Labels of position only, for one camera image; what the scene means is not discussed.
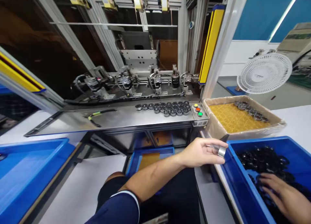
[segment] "fluorescent light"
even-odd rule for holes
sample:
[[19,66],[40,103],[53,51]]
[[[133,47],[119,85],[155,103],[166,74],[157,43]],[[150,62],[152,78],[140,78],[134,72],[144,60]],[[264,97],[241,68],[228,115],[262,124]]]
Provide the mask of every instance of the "fluorescent light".
[[276,31],[278,30],[278,28],[280,27],[281,23],[283,22],[284,18],[286,17],[287,13],[290,11],[291,7],[293,6],[293,4],[295,3],[296,0],[292,0],[290,2],[290,4],[288,5],[287,9],[285,10],[284,14],[282,15],[281,19],[279,20],[279,22],[277,23],[277,25],[275,26],[275,28],[273,29],[273,32],[271,33],[269,42],[272,40],[274,34],[276,33]]

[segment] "blue wall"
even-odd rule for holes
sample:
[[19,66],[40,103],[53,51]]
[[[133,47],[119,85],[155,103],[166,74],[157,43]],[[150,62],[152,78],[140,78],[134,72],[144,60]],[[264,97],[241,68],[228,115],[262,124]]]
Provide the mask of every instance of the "blue wall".
[[268,40],[290,2],[291,0],[247,0],[233,39]]
[[311,22],[311,0],[296,0],[271,42],[279,43],[297,23]]

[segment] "navy blue sleeve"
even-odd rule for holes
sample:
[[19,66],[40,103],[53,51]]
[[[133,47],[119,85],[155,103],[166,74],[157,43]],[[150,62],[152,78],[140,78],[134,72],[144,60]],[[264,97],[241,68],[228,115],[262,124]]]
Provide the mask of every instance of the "navy blue sleeve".
[[138,224],[139,204],[130,191],[120,191],[112,195],[93,217],[85,224]]

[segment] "fan grille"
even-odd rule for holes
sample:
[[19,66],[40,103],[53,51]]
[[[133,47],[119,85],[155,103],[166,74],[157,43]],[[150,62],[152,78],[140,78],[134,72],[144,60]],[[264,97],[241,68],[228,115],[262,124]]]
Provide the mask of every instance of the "fan grille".
[[283,85],[292,69],[292,62],[284,55],[269,53],[257,56],[244,66],[237,83],[249,94],[268,93]]

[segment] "human hand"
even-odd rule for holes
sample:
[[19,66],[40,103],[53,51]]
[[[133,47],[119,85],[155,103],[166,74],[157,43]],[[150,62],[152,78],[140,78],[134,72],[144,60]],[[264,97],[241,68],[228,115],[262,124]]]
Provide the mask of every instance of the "human hand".
[[176,156],[185,167],[198,167],[204,164],[224,164],[225,160],[217,155],[217,151],[213,147],[209,146],[211,144],[228,147],[227,143],[214,138],[196,138]]
[[263,178],[260,181],[272,188],[277,195],[266,187],[262,187],[262,189],[269,194],[291,223],[311,223],[311,203],[304,195],[274,174],[262,173],[261,176]]

